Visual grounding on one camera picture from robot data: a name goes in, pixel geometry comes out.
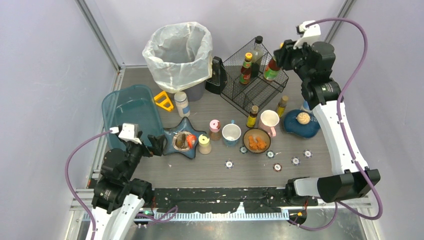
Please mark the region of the small yellow oil bottle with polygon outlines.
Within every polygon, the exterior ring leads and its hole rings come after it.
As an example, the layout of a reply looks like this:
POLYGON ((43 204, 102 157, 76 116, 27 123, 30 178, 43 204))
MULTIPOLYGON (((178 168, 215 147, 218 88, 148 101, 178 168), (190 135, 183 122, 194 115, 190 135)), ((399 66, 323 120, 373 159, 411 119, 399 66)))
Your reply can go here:
POLYGON ((281 99, 279 100, 277 108, 276 108, 276 113, 279 118, 283 116, 288 101, 289 101, 289 97, 287 95, 283 95, 281 99))

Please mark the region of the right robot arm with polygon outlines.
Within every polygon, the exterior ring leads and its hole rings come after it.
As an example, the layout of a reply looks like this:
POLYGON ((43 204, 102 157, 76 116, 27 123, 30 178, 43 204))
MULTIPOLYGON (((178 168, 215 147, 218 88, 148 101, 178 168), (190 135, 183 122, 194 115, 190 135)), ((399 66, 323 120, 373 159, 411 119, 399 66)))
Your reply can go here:
POLYGON ((293 70, 301 79, 301 95, 322 130, 331 160, 331 176, 290 179, 286 187, 296 197, 318 197, 326 203, 358 199, 381 180, 362 157, 346 119, 339 84, 331 78, 336 60, 334 47, 326 42, 302 43, 285 40, 273 52, 282 70, 293 70))

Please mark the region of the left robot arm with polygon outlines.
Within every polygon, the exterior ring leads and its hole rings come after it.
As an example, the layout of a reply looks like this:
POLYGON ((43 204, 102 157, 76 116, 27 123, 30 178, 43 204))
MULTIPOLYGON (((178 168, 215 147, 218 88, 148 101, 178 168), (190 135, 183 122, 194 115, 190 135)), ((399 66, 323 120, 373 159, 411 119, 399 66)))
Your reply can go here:
POLYGON ((144 205, 154 204, 154 190, 148 181, 133 174, 143 157, 162 156, 165 136, 149 135, 151 146, 125 142, 125 149, 112 148, 103 158, 99 181, 94 186, 91 201, 90 226, 94 231, 88 240, 122 240, 135 216, 144 205))

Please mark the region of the yellow cap sauce bottle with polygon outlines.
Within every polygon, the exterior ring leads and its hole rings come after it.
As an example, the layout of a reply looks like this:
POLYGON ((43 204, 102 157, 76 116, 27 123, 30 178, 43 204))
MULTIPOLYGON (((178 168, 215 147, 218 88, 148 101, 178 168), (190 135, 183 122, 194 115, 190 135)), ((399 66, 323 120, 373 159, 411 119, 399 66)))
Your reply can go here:
POLYGON ((274 81, 277 78, 280 70, 281 68, 277 65, 276 58, 273 56, 263 72, 263 77, 267 81, 274 81))
POLYGON ((252 73, 252 58, 253 58, 253 55, 251 52, 247 52, 244 56, 244 62, 240 69, 240 78, 239 78, 239 82, 241 84, 245 85, 250 82, 251 73, 252 73))

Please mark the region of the glass jar white beads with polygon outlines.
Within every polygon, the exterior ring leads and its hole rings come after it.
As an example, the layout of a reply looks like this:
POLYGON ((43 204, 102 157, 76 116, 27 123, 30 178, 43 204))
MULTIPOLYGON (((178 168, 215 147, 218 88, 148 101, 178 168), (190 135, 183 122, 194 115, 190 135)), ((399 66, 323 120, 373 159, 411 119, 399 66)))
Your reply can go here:
POLYGON ((183 91, 174 94, 175 106, 180 117, 190 116, 190 107, 187 94, 183 91))

